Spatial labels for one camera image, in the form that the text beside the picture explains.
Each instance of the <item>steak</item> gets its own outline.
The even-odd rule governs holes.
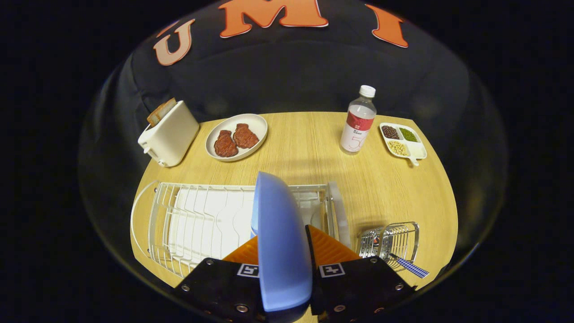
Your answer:
[[[219,132],[219,137],[214,144],[215,153],[220,157],[232,157],[237,155],[239,150],[237,146],[231,139],[231,131],[221,130]]]
[[[248,124],[237,124],[233,140],[239,148],[251,148],[259,142],[259,138],[249,130]]]

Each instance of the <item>blue checkered cloth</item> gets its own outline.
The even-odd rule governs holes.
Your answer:
[[[405,267],[408,271],[412,272],[413,274],[417,275],[420,278],[425,278],[429,274],[428,271],[426,271],[420,267],[417,267],[417,266],[413,265],[412,263],[409,263],[408,261],[406,261],[403,258],[397,257],[395,255],[392,255],[392,256],[397,258],[397,263],[399,263],[401,266]]]

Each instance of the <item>toaster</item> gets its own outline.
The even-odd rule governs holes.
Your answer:
[[[178,165],[199,131],[199,124],[185,105],[178,101],[159,123],[148,125],[138,144],[162,167]]]

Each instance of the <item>bottle cap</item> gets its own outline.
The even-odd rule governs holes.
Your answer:
[[[361,85],[359,94],[366,97],[366,98],[374,98],[375,97],[375,88],[368,85]]]

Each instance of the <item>red label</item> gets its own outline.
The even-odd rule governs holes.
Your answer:
[[[347,113],[347,124],[356,130],[366,131],[371,129],[374,119],[359,118],[352,113]]]

